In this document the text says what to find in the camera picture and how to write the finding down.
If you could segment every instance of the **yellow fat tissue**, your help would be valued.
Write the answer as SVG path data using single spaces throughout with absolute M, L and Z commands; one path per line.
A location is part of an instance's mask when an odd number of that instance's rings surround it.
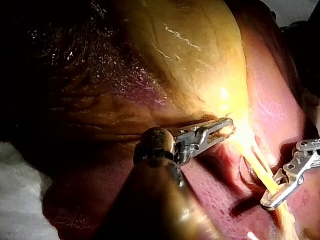
M 195 119 L 204 113 L 232 118 L 236 131 L 228 141 L 270 193 L 277 192 L 279 186 L 249 125 L 242 38 L 226 4 L 222 0 L 118 0 L 116 4 L 128 38 L 156 73 L 175 109 Z M 287 203 L 276 213 L 281 238 L 298 239 Z

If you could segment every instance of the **metal clamp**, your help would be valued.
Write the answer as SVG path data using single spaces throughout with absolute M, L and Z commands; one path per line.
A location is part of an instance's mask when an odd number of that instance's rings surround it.
M 222 133 L 231 127 L 228 133 Z M 133 163 L 146 158 L 165 157 L 179 166 L 191 158 L 224 141 L 234 133 L 231 118 L 218 118 L 180 128 L 153 127 L 142 134 L 141 142 L 134 149 Z
M 297 142 L 296 151 L 293 152 L 292 160 L 283 165 L 273 176 L 273 180 L 281 186 L 281 189 L 270 194 L 265 191 L 260 200 L 261 206 L 273 211 L 304 182 L 303 174 L 311 169 L 320 167 L 320 138 Z

